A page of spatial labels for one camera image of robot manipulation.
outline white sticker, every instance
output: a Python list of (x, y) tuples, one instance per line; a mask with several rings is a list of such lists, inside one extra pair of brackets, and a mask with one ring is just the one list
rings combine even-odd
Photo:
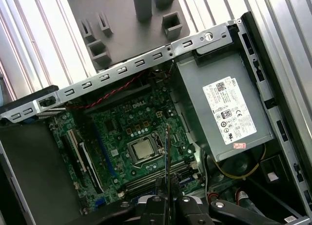
[(285, 218), (284, 220), (285, 220), (287, 223), (290, 223), (290, 222), (293, 222), (293, 221), (295, 221), (295, 220), (297, 220), (297, 219), (296, 219), (296, 217), (294, 217), (294, 216), (289, 216), (289, 217)]
[(240, 200), (242, 200), (242, 199), (244, 199), (244, 198), (249, 198), (249, 197), (248, 197), (247, 193), (245, 193), (244, 191), (240, 191), (240, 192), (238, 193), (237, 200), (240, 201)]
[(203, 91), (226, 145), (257, 132), (235, 78), (228, 76)]

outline slot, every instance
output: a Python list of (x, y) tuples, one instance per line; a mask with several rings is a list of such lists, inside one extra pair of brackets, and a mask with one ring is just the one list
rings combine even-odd
[(84, 163), (83, 163), (83, 160), (82, 160), (81, 155), (80, 155), (80, 153), (79, 153), (79, 151), (78, 151), (78, 148), (77, 148), (79, 142), (77, 141), (77, 139), (76, 139), (76, 137), (75, 137), (74, 130), (71, 129), (71, 130), (69, 130), (67, 133), (68, 133), (68, 136), (69, 136), (69, 138), (70, 138), (70, 140), (71, 140), (71, 142), (72, 142), (72, 145), (74, 146), (74, 149), (75, 149), (75, 151), (76, 151), (78, 160), (80, 161), (82, 170), (83, 170), (84, 172), (86, 172), (87, 169), (86, 169), (86, 167), (85, 167), (85, 165), (84, 165)]
[(153, 55), (153, 60), (156, 60), (156, 59), (159, 59), (159, 58), (162, 58), (162, 53), (161, 52)]
[(92, 163), (91, 158), (90, 158), (90, 156), (86, 150), (84, 143), (80, 142), (79, 147), (83, 150), (83, 153), (81, 153), (81, 155), (84, 156), (84, 161), (87, 165), (87, 172), (89, 174), (89, 177), (91, 179), (91, 182), (92, 182), (94, 189), (96, 190), (96, 192), (98, 194), (103, 193), (104, 191), (101, 187), (100, 180), (98, 179), (98, 175), (95, 171), (95, 168), (93, 166), (93, 163)]
[(73, 153), (73, 150), (70, 146), (70, 143), (69, 143), (69, 140), (68, 138), (64, 135), (64, 136), (60, 136), (59, 137), (62, 144), (63, 144), (63, 149), (64, 149), (64, 152), (66, 153), (69, 161), (70, 161), (70, 164), (72, 165), (73, 167), (73, 170), (77, 176), (77, 178), (79, 178), (81, 180), (81, 182), (83, 182), (83, 175), (82, 175), (82, 172), (80, 170), (80, 166), (79, 164), (77, 163), (77, 159)]
[(67, 90), (67, 91), (64, 92), (64, 94), (65, 94), (66, 97), (69, 96), (69, 95), (72, 95), (72, 94), (74, 94), (74, 93), (75, 93), (75, 90), (74, 90), (74, 89)]
[(193, 42), (192, 42), (192, 40), (189, 40), (189, 41), (187, 41), (187, 42), (185, 42), (185, 43), (182, 43), (182, 45), (183, 45), (183, 48), (187, 48), (187, 47), (189, 47), (189, 46), (192, 46), (192, 45), (193, 45)]
[(253, 55), (254, 54), (254, 50), (253, 50), (253, 47), (249, 41), (249, 38), (247, 36), (247, 34), (242, 34), (242, 37), (243, 37), (243, 40), (245, 42), (245, 45), (247, 47), (247, 50), (248, 50), (248, 53), (249, 55)]
[(311, 198), (310, 192), (308, 190), (305, 190), (303, 193), (304, 193), (304, 196), (306, 197), (309, 208), (312, 211), (312, 198)]
[(88, 81), (88, 82), (82, 84), (81, 86), (82, 86), (83, 89), (87, 89), (87, 88), (92, 86), (92, 83), (91, 83), (91, 81)]
[(145, 61), (142, 59), (140, 61), (135, 62), (136, 67), (142, 66), (145, 64)]
[(106, 81), (109, 79), (109, 74), (101, 75), (99, 79), (100, 79), (100, 82)]
[(16, 120), (20, 117), (21, 117), (20, 113), (16, 113), (16, 114), (11, 115), (12, 120)]
[(122, 73), (125, 73), (127, 71), (128, 71), (127, 67), (122, 67), (122, 68), (117, 69), (118, 74), (122, 74)]
[(31, 112), (33, 112), (32, 108), (28, 108), (28, 109), (23, 110), (24, 115), (30, 114)]
[(53, 104), (55, 104), (56, 102), (57, 102), (57, 99), (54, 96), (51, 96), (51, 97), (48, 97), (48, 98), (45, 98), (45, 99), (39, 101), (39, 105), (41, 107), (50, 107)]
[(279, 129), (279, 132), (280, 132), (281, 135), (282, 135), (283, 141), (288, 141), (288, 137), (287, 137), (287, 135), (286, 135), (284, 126), (283, 126), (283, 124), (282, 124), (282, 121), (278, 120), (276, 123), (277, 123), (278, 129)]

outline gray plastic tray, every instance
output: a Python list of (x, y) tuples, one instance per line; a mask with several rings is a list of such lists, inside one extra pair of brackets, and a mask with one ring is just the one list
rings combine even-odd
[[(175, 39), (167, 39), (162, 27), (162, 17), (168, 13), (178, 12), (182, 29), (178, 38), (186, 37), (190, 30), (186, 24), (178, 0), (174, 0), (171, 6), (159, 10), (152, 0), (152, 18), (147, 22), (139, 22), (133, 0), (68, 0), (72, 12), (82, 29), (80, 21), (87, 20), (95, 40), (101, 39), (105, 45), (105, 52), (108, 52), (111, 62), (107, 65), (99, 65), (95, 61), (95, 69), (100, 70), (109, 65), (116, 64), (134, 56), (148, 52), (152, 49), (172, 42)], [(103, 13), (112, 30), (108, 37), (101, 30), (98, 21), (98, 14)], [(92, 42), (92, 37), (84, 37), (86, 45)]]

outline wire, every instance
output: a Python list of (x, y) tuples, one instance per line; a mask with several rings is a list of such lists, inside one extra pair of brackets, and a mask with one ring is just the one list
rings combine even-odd
[[(267, 148), (266, 148), (266, 145), (264, 144), (264, 151), (263, 151), (263, 154), (260, 158), (260, 161), (262, 161), (264, 159), (264, 156), (265, 156), (265, 153), (267, 151)], [(240, 180), (240, 179), (244, 179), (244, 178), (247, 178), (248, 176), (250, 176), (251, 174), (253, 174), (259, 167), (259, 162), (255, 165), (255, 167), (250, 171), (248, 172), (247, 174), (245, 175), (241, 175), (241, 176), (236, 176), (236, 175), (231, 175), (231, 174), (228, 174), (226, 172), (224, 172), (224, 170), (221, 169), (221, 167), (218, 165), (218, 163), (213, 159), (214, 161), (214, 164), (216, 165), (216, 167), (219, 169), (219, 171), (224, 174), (225, 176), (231, 178), (231, 179), (236, 179), (236, 180)]]
[(127, 88), (132, 82), (134, 82), (136, 79), (138, 79), (139, 77), (141, 77), (146, 71), (142, 71), (139, 75), (133, 77), (130, 81), (128, 81), (126, 84), (124, 84), (123, 86), (119, 87), (118, 89), (115, 89), (113, 91), (111, 91), (110, 93), (108, 93), (107, 95), (105, 95), (104, 97), (101, 97), (98, 101), (90, 104), (90, 105), (86, 105), (86, 106), (68, 106), (68, 108), (72, 108), (72, 109), (88, 109), (91, 107), (94, 107), (95, 105), (99, 104), (100, 102), (102, 102), (103, 100), (107, 99), (109, 96), (113, 95), (116, 92), (119, 92), (125, 88)]

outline sticker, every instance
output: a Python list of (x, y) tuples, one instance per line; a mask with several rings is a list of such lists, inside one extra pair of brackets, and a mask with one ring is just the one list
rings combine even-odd
[(246, 148), (246, 143), (234, 143), (233, 144), (234, 149), (245, 149)]
[(294, 216), (289, 216), (289, 217), (285, 218), (284, 220), (285, 220), (287, 223), (290, 223), (290, 222), (293, 222), (293, 221), (295, 221), (295, 220), (297, 220), (297, 219), (296, 219), (296, 217), (294, 217)]
[(242, 200), (242, 199), (246, 199), (246, 198), (249, 198), (249, 197), (248, 197), (247, 193), (245, 193), (244, 191), (240, 191), (240, 192), (238, 193), (238, 197), (237, 197), (237, 200), (238, 200), (238, 201), (240, 201), (240, 200)]
[(226, 145), (257, 132), (235, 78), (228, 76), (203, 91)]

